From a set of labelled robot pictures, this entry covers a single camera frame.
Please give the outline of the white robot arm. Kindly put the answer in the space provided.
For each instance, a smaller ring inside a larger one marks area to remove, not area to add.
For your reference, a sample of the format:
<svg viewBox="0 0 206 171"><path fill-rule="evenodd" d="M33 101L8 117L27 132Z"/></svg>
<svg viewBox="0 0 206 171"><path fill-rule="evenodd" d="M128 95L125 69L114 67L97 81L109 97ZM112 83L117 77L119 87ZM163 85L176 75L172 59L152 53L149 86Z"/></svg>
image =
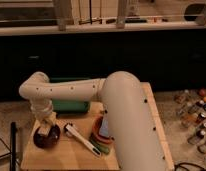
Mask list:
<svg viewBox="0 0 206 171"><path fill-rule="evenodd" d="M52 113L54 99L102 103L121 171L166 171L149 101L133 74L117 71L105 78L52 83L45 73L35 72L19 94L41 120Z"/></svg>

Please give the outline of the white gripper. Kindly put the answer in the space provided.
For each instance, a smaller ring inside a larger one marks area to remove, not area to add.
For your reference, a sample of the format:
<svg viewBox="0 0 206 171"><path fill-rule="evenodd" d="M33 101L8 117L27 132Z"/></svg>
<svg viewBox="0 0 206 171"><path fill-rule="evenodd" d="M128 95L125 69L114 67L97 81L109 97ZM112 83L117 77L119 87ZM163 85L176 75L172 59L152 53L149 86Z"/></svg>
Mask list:
<svg viewBox="0 0 206 171"><path fill-rule="evenodd" d="M52 112L50 115L44 116L40 120L40 128L38 133L43 136L47 136L50 129L56 125L56 113Z"/></svg>

